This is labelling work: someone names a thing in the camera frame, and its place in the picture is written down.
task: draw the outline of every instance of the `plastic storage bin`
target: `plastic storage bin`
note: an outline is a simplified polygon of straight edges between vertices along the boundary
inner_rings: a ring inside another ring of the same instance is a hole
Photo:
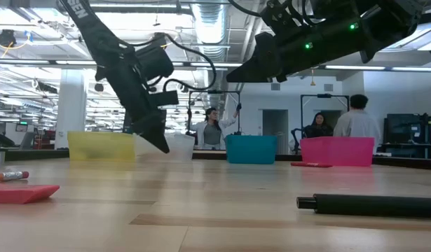
[[[147,140],[136,135],[136,156],[138,160],[178,160],[185,162],[192,160],[195,138],[184,134],[166,134],[165,139],[170,148],[170,152],[168,154],[163,153]]]
[[[368,167],[372,164],[374,138],[317,137],[301,140],[302,160],[333,166]]]
[[[232,164],[268,165],[275,162],[278,148],[276,136],[226,137],[226,154]]]
[[[135,162],[133,135],[113,132],[68,132],[70,160]]]

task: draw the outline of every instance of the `dark hair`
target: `dark hair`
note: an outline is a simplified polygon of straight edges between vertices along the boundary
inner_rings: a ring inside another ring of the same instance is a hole
[[[208,121],[209,120],[209,115],[213,112],[213,111],[217,111],[217,109],[216,108],[208,108],[207,110],[206,110],[206,119],[204,119],[204,121]],[[216,129],[218,130],[218,131],[221,131],[221,128],[220,128],[220,124],[218,123],[218,121],[217,120],[215,120],[214,121],[214,125],[215,125],[215,127],[216,127]]]
[[[318,117],[318,116],[322,116],[322,119],[324,119],[324,120],[322,121],[321,126],[325,126],[325,125],[327,125],[326,117],[325,117],[321,112],[318,112],[318,113],[316,113],[315,117],[313,118],[312,126],[316,126],[316,125],[317,125],[317,124],[316,124],[316,117]]]
[[[355,94],[350,97],[350,106],[354,109],[364,109],[367,107],[368,97],[363,94]]]

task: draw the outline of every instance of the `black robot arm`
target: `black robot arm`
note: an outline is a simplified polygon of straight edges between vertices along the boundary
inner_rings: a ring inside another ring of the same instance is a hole
[[[174,71],[170,58],[161,47],[166,44],[166,35],[156,34],[152,42],[144,44],[146,47],[135,50],[103,24],[87,0],[60,1],[97,64],[96,80],[108,80],[132,119],[132,130],[168,153],[163,136],[165,117],[158,106],[178,104],[177,92],[149,94],[147,83],[153,78],[168,77]]]
[[[259,16],[275,36],[266,32],[256,35],[252,58],[228,74],[227,81],[261,83],[277,78],[283,82],[290,74],[356,52],[367,63],[379,50],[411,35],[423,9],[416,0],[310,2],[313,17],[322,22],[314,23],[305,11],[301,16],[292,0],[282,4],[267,1]]]

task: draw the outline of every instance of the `teal bin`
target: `teal bin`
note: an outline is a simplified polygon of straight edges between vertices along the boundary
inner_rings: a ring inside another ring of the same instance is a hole
[[[231,164],[274,164],[277,148],[276,136],[226,137],[226,154]]]

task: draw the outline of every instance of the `doorway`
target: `doorway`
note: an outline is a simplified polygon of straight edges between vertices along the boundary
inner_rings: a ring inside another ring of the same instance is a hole
[[[278,154],[288,154],[288,110],[263,110],[262,135],[278,137]]]

